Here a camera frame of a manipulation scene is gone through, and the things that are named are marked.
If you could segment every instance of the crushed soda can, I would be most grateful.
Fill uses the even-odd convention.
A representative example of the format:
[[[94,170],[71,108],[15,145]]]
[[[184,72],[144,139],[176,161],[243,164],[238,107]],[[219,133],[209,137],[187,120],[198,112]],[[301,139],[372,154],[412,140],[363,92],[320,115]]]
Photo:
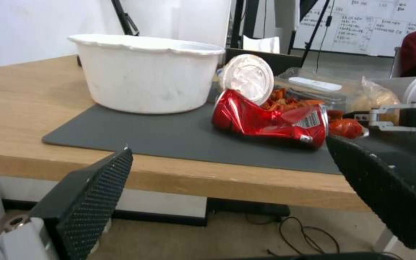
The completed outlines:
[[[328,135],[328,117],[321,105],[286,112],[264,110],[235,90],[218,98],[211,118],[220,130],[251,137],[285,138],[319,148]]]

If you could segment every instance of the whiteboard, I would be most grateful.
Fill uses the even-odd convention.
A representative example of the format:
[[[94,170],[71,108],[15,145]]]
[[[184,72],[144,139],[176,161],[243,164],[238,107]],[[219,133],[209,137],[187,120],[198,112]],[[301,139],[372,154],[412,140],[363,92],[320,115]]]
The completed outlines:
[[[305,49],[325,0],[318,0],[296,31],[293,48]],[[325,33],[325,21],[333,0],[325,10],[311,49],[322,51],[394,56],[404,37],[416,31],[416,0],[335,0],[332,22]]]

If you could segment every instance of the table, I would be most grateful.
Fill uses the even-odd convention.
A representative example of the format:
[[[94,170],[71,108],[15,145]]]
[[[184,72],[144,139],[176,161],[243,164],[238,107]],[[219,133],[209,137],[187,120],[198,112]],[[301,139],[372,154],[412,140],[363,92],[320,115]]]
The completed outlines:
[[[0,176],[60,181],[110,152],[41,137],[94,104],[76,56],[0,67]],[[341,175],[134,155],[126,188],[368,211]]]

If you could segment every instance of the barcode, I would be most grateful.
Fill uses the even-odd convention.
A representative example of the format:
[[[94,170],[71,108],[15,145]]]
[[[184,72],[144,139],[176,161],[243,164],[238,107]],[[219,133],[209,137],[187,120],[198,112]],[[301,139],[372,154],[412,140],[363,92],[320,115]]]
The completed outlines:
[[[319,115],[317,114],[317,111],[312,111],[310,115],[297,122],[295,125],[302,128],[312,128],[314,126],[320,125]]]

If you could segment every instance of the textured gripper pad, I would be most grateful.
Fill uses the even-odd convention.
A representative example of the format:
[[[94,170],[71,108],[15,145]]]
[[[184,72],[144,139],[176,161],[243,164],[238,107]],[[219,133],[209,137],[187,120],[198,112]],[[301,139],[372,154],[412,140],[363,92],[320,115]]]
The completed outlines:
[[[409,248],[416,248],[416,159],[398,152],[372,153],[346,138],[327,145],[360,198]]]
[[[126,148],[69,173],[30,212],[44,220],[61,259],[86,259],[117,206],[132,164]]]

